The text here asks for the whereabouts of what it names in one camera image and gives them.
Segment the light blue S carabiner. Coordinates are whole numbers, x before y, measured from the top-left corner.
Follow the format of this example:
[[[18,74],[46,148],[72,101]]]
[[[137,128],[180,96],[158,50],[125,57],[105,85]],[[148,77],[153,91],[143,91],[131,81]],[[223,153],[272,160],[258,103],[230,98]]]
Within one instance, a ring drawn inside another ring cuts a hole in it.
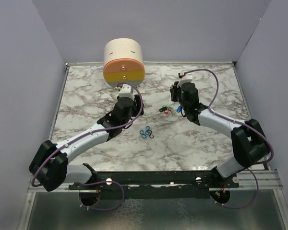
[[[145,128],[145,134],[147,134],[147,135],[149,135],[149,133],[150,133],[150,126],[146,126],[146,128]]]

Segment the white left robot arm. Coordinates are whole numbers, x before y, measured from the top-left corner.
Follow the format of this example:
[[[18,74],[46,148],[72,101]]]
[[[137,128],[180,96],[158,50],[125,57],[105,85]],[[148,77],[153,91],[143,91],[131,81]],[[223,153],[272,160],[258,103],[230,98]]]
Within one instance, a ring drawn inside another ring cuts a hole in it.
[[[120,97],[114,109],[86,131],[58,143],[44,141],[29,166],[33,175],[31,185],[42,186],[48,192],[69,183],[81,184],[86,189],[93,188],[98,181],[97,172],[87,163],[70,163],[92,147],[118,136],[143,113],[144,103],[140,95],[135,95],[134,99]]]

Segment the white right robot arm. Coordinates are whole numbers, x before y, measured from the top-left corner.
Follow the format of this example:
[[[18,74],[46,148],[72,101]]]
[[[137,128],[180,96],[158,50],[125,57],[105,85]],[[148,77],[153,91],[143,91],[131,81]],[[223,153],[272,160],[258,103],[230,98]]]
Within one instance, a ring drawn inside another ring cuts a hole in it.
[[[174,82],[170,88],[171,100],[178,102],[190,122],[208,127],[231,139],[233,155],[212,171],[211,182],[222,187],[231,175],[255,165],[271,152],[264,132],[255,119],[234,120],[218,114],[199,101],[199,93],[194,83]]]

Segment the blue key tag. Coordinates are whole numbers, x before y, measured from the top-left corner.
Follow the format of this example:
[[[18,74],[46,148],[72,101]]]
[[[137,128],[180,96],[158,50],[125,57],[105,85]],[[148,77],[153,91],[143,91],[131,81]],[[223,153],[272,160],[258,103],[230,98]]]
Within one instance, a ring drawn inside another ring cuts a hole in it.
[[[181,112],[181,106],[179,106],[176,111],[177,111],[177,113],[180,113]]]

